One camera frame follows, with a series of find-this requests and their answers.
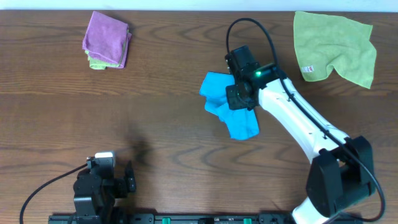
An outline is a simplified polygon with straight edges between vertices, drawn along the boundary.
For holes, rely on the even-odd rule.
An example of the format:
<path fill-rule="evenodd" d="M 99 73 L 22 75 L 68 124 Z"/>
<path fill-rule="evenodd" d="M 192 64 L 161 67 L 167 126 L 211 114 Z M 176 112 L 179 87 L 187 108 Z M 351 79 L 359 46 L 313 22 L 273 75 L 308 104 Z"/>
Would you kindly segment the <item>blue microfiber cloth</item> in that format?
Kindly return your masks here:
<path fill-rule="evenodd" d="M 234 84 L 232 75 L 208 72 L 199 94 L 205 97 L 205 110 L 219 118 L 228 128 L 231 139 L 245 141 L 259 134 L 259 125 L 253 110 L 231 110 L 226 87 Z"/>

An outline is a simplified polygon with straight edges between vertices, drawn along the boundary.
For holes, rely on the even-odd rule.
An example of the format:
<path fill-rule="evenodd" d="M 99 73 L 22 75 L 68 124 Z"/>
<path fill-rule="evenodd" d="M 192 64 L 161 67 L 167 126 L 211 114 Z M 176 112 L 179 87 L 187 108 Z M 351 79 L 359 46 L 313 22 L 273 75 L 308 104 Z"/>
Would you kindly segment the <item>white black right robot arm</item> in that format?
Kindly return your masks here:
<path fill-rule="evenodd" d="M 297 92 L 273 63 L 228 64 L 234 84 L 224 89 L 232 110 L 260 106 L 292 135 L 310 162 L 307 198 L 289 218 L 293 223 L 364 223 L 369 218 L 345 209 L 379 188 L 373 151 L 362 136 L 354 139 L 331 125 Z"/>

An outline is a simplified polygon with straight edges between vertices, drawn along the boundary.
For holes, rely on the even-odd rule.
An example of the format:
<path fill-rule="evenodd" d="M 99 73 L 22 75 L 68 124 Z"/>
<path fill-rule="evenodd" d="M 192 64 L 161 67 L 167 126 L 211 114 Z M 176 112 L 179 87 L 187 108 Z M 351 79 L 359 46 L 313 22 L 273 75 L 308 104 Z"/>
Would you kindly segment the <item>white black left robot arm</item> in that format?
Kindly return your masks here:
<path fill-rule="evenodd" d="M 124 176 L 115 178 L 114 159 L 91 158 L 87 168 L 79 172 L 73 185 L 77 223 L 129 223 L 128 215 L 115 207 L 118 198 L 136 191 L 132 163 L 128 162 Z"/>

